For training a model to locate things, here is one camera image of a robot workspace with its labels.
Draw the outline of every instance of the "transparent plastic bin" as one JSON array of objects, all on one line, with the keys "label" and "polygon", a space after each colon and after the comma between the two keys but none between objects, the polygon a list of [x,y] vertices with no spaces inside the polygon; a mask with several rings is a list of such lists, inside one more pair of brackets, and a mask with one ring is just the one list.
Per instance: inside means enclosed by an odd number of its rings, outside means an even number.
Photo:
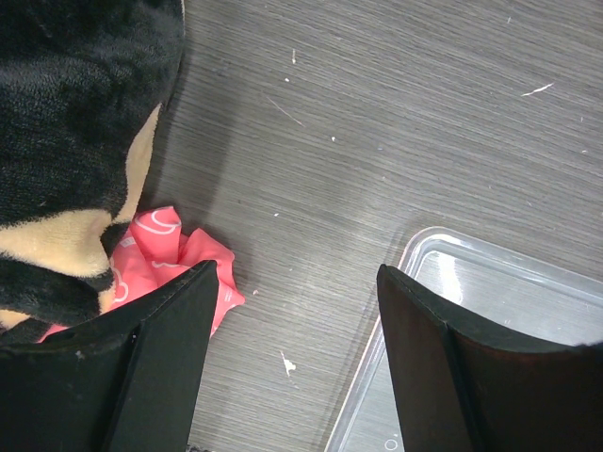
[{"label": "transparent plastic bin", "polygon": [[[409,242],[399,269],[508,328],[566,345],[603,340],[603,283],[444,228]],[[404,450],[377,320],[325,452]]]}]

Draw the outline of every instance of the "pink fabric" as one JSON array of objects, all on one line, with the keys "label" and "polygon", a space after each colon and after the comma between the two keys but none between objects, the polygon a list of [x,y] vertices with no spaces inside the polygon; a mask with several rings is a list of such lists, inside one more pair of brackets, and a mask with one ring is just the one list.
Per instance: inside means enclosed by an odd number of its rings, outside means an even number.
[{"label": "pink fabric", "polygon": [[[156,290],[201,261],[212,260],[218,263],[220,282],[213,335],[226,313],[245,302],[233,278],[235,255],[201,229],[190,237],[181,234],[181,229],[173,207],[134,218],[110,259],[117,290],[109,311]],[[62,330],[55,325],[48,334]]]}]

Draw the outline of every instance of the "gray wooden table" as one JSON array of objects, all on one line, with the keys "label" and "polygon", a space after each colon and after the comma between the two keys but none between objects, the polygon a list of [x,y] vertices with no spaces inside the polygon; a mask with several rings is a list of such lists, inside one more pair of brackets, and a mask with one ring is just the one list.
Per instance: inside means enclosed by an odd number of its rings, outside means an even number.
[{"label": "gray wooden table", "polygon": [[424,227],[603,279],[599,0],[189,0],[187,38],[142,207],[229,246],[247,296],[195,444],[321,450]]}]

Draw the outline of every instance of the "red cloth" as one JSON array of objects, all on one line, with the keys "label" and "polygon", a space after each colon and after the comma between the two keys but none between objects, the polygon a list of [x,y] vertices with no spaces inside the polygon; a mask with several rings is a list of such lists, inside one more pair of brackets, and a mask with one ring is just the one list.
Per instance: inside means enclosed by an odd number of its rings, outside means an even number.
[{"label": "red cloth", "polygon": [[[117,289],[109,311],[156,290],[201,261],[216,261],[220,287],[213,335],[226,313],[245,302],[233,278],[235,255],[201,229],[190,237],[181,229],[182,222],[173,207],[134,218],[110,259]],[[62,330],[65,328],[55,325],[48,334]]]}]

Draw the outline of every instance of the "black plastic part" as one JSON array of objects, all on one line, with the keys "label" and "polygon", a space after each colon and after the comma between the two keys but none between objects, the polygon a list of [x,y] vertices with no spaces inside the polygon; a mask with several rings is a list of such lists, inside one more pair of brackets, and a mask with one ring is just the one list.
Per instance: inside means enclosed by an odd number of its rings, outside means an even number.
[{"label": "black plastic part", "polygon": [[603,450],[603,344],[508,329],[393,267],[377,282],[406,452]]},{"label": "black plastic part", "polygon": [[217,298],[203,262],[42,344],[0,347],[0,450],[186,450]]}]

